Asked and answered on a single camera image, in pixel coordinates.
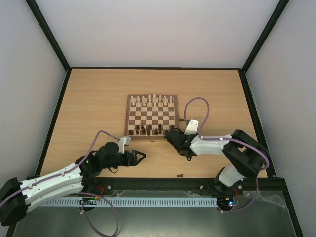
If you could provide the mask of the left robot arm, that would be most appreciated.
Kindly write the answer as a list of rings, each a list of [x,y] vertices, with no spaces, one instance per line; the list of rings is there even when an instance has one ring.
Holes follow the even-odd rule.
[[[124,151],[118,144],[108,142],[48,175],[24,181],[11,178],[0,189],[0,223],[2,226],[12,225],[48,201],[70,194],[91,192],[95,178],[102,170],[137,166],[145,157],[145,153]]]

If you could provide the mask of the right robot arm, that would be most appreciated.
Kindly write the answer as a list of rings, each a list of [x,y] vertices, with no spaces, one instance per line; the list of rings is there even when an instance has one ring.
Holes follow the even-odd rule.
[[[198,133],[185,134],[175,128],[167,132],[164,138],[187,161],[193,156],[205,154],[225,156],[231,165],[223,167],[211,185],[221,194],[227,193],[244,178],[256,179],[261,170],[270,166],[267,149],[239,129],[231,135],[200,136]]]

